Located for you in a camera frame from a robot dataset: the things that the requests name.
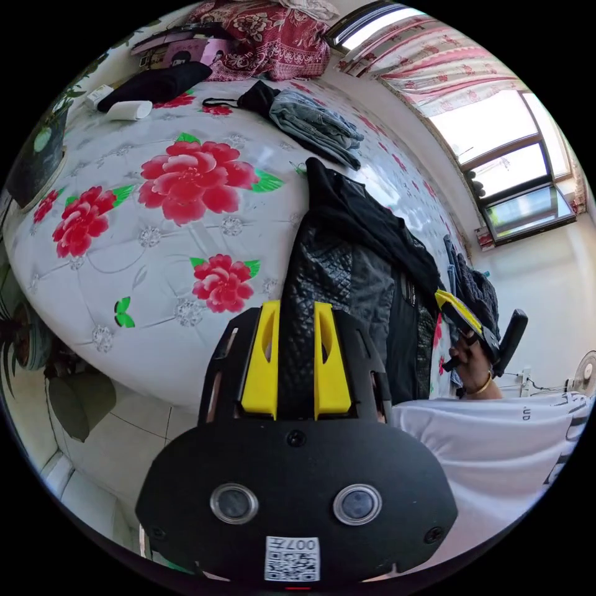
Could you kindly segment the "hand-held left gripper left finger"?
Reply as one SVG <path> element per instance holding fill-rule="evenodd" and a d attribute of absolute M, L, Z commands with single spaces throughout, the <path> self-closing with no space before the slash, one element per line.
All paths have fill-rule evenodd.
<path fill-rule="evenodd" d="M 256 311 L 256 327 L 241 397 L 245 414 L 275 420 L 278 412 L 279 300 Z"/>

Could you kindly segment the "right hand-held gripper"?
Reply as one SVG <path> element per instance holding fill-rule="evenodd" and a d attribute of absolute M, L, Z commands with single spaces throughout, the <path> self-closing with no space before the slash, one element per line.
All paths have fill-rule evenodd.
<path fill-rule="evenodd" d="M 438 289 L 435 300 L 440 312 L 463 334 L 468 345 L 478 343 L 489 360 L 492 376 L 503 376 L 502 352 L 495 335 L 473 314 L 473 312 L 450 292 Z"/>

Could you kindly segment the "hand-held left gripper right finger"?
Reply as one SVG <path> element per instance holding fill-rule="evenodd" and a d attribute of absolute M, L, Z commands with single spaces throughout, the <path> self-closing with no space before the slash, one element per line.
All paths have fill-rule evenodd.
<path fill-rule="evenodd" d="M 314 303 L 314 417 L 349 413 L 351 396 L 332 305 Z"/>

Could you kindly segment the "person's right hand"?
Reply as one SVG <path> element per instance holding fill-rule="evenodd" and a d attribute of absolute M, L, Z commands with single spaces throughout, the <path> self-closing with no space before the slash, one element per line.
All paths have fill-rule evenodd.
<path fill-rule="evenodd" d="M 479 397 L 484 394 L 492 382 L 492 368 L 475 336 L 472 333 L 460 334 L 449 354 L 457 361 L 455 368 L 463 384 L 464 395 Z"/>

